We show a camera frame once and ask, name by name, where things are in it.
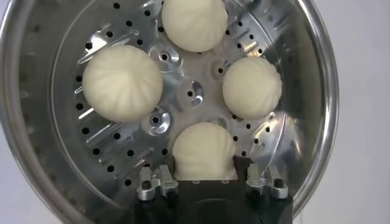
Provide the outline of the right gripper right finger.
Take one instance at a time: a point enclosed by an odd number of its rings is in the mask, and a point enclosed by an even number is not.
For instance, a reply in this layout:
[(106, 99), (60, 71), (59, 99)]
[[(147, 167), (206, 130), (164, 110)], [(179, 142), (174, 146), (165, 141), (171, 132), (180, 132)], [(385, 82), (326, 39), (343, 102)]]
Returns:
[(258, 192), (260, 195), (269, 193), (272, 198), (278, 200), (288, 198), (288, 186), (277, 167), (268, 166), (260, 172), (258, 164), (250, 158), (234, 156), (233, 160), (238, 181), (244, 183), (249, 191)]

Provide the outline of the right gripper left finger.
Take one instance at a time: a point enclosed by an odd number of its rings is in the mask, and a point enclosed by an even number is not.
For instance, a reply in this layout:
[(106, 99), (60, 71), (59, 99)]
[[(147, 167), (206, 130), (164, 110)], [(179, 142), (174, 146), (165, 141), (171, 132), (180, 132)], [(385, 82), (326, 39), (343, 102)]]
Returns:
[(167, 164), (158, 166), (155, 175), (150, 167), (142, 167), (140, 171), (140, 185), (137, 188), (137, 195), (140, 201), (150, 201), (156, 197), (157, 189), (160, 195), (168, 197), (171, 194), (178, 194), (179, 182), (173, 179)]

